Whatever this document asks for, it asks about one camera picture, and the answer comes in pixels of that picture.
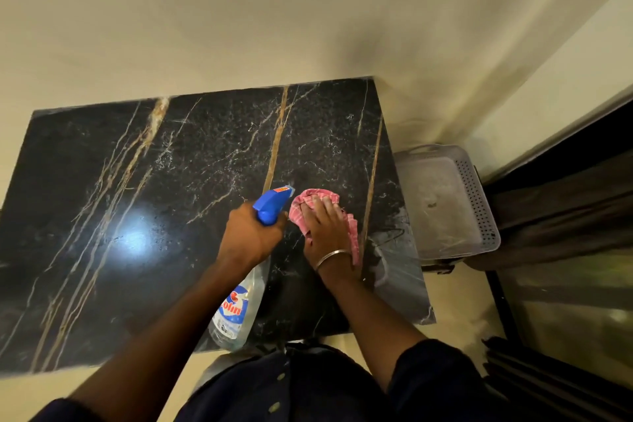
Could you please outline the dark navy buttoned shirt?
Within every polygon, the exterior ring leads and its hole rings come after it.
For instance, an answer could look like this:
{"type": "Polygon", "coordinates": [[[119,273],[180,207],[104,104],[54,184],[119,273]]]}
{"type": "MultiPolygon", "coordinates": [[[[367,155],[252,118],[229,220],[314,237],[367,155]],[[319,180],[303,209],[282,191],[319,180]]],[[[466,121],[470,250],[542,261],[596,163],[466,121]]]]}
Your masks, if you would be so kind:
{"type": "MultiPolygon", "coordinates": [[[[103,422],[68,397],[32,422],[103,422]]],[[[289,343],[209,379],[178,412],[182,422],[503,422],[511,410],[491,394],[471,359],[427,338],[398,360],[384,392],[371,372],[322,344],[289,343]]]]}

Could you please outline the person's left forearm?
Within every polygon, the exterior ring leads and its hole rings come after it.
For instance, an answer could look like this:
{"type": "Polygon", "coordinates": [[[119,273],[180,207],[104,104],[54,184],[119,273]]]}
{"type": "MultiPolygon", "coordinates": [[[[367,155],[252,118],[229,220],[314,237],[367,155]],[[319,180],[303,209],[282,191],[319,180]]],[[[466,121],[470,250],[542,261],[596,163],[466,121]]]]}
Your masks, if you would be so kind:
{"type": "Polygon", "coordinates": [[[103,422],[156,422],[222,301],[258,265],[219,257],[155,322],[70,395],[103,422]]]}

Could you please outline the blue trigger spray bottle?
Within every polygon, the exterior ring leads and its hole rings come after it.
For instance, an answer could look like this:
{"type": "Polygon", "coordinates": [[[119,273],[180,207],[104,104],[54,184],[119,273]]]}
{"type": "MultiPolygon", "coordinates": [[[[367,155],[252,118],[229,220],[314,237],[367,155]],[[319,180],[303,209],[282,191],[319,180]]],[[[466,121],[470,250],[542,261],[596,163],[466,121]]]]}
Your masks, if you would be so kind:
{"type": "MultiPolygon", "coordinates": [[[[273,226],[294,194],[289,185],[273,188],[253,203],[261,226],[273,226]]],[[[253,268],[223,300],[209,325],[210,337],[218,347],[229,352],[240,350],[247,342],[270,272],[271,258],[253,268]]]]}

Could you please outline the person's left hand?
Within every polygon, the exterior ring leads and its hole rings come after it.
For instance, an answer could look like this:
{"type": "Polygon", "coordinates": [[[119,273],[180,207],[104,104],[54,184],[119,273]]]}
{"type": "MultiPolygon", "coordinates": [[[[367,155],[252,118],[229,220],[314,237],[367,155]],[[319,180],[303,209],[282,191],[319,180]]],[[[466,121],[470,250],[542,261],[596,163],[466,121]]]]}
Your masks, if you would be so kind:
{"type": "Polygon", "coordinates": [[[257,241],[257,212],[246,201],[230,212],[220,243],[217,263],[227,273],[243,277],[271,255],[275,247],[260,247],[257,241]]]}

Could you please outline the person's right hand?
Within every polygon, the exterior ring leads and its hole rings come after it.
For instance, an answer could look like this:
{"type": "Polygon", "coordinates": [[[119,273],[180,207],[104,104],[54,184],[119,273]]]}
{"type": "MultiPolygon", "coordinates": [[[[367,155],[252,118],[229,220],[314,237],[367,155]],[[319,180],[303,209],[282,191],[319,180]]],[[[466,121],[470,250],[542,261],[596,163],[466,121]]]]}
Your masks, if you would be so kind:
{"type": "MultiPolygon", "coordinates": [[[[318,260],[331,251],[344,249],[350,250],[350,239],[347,230],[339,230],[336,226],[336,208],[328,197],[322,199],[328,211],[328,222],[320,223],[314,210],[305,204],[301,206],[305,222],[310,229],[312,242],[305,242],[304,254],[310,266],[314,269],[318,260]]],[[[349,258],[337,256],[326,261],[317,272],[322,278],[329,274],[352,274],[352,263],[349,258]]]]}

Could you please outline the black window frame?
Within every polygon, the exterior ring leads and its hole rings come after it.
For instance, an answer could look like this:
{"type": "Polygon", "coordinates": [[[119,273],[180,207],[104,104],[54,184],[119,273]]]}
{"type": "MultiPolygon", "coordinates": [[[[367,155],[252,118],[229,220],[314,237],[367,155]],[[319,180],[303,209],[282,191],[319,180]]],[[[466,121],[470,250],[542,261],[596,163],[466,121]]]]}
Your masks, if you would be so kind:
{"type": "MultiPolygon", "coordinates": [[[[633,149],[633,97],[488,184],[540,186],[633,149]]],[[[633,422],[633,249],[487,271],[506,342],[490,338],[492,387],[529,420],[633,422]]]]}

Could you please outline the dark brown curtain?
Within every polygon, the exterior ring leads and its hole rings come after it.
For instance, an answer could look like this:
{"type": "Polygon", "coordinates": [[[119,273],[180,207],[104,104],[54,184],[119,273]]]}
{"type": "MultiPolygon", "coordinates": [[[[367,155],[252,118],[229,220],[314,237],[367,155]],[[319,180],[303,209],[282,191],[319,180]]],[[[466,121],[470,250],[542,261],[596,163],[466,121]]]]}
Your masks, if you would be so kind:
{"type": "Polygon", "coordinates": [[[478,271],[633,249],[633,149],[540,186],[489,198],[501,244],[467,257],[478,271]]]}

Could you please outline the thin metal bangle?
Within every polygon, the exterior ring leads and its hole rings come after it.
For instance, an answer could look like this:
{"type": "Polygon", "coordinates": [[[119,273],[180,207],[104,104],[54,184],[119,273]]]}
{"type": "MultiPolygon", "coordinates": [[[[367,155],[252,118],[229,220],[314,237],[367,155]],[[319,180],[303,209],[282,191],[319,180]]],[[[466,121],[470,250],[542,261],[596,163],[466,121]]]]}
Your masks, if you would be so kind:
{"type": "Polygon", "coordinates": [[[337,257],[337,256],[344,256],[346,258],[349,258],[352,266],[353,266],[353,256],[350,250],[344,250],[344,249],[339,249],[339,250],[334,250],[329,252],[328,254],[325,254],[323,257],[321,257],[317,264],[314,266],[314,270],[316,272],[318,272],[321,268],[321,266],[328,261],[329,259],[333,258],[333,257],[337,257]]]}

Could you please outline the person's right forearm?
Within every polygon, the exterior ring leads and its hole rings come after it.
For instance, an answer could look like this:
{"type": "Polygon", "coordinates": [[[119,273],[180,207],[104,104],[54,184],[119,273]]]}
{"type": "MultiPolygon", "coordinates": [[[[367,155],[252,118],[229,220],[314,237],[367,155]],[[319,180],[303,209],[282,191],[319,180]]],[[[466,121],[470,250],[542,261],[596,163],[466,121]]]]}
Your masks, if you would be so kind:
{"type": "Polygon", "coordinates": [[[400,356],[426,336],[371,292],[354,266],[350,275],[329,274],[321,280],[349,322],[369,371],[386,392],[400,356]]]}

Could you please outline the grey perforated plastic basket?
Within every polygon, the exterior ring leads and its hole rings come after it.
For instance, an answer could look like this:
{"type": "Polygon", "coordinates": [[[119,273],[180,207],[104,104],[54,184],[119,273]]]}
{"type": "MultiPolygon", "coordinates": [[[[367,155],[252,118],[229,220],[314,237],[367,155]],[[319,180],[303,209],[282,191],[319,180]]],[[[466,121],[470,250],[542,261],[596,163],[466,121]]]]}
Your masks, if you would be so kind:
{"type": "Polygon", "coordinates": [[[394,162],[424,269],[499,249],[499,229],[466,150],[419,145],[395,153],[394,162]]]}

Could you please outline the pink checked cleaning cloth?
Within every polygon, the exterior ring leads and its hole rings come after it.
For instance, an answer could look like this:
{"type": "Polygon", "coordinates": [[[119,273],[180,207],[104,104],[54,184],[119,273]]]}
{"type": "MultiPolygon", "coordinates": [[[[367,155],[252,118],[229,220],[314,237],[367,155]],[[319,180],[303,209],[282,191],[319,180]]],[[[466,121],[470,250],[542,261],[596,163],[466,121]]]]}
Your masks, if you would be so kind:
{"type": "MultiPolygon", "coordinates": [[[[310,229],[305,222],[305,218],[303,216],[303,212],[301,210],[301,206],[305,204],[311,210],[314,210],[314,197],[319,197],[319,199],[323,199],[324,197],[328,197],[333,204],[337,204],[340,202],[340,196],[332,191],[322,189],[322,188],[310,188],[307,189],[300,194],[298,194],[292,203],[290,204],[289,210],[289,221],[295,224],[303,236],[305,237],[305,241],[312,242],[312,238],[310,236],[310,229]]],[[[347,232],[349,234],[350,239],[350,247],[352,254],[352,263],[355,267],[361,266],[360,261],[360,247],[358,241],[358,221],[354,218],[353,214],[350,212],[346,212],[343,210],[343,214],[346,215],[347,218],[347,232]]]]}

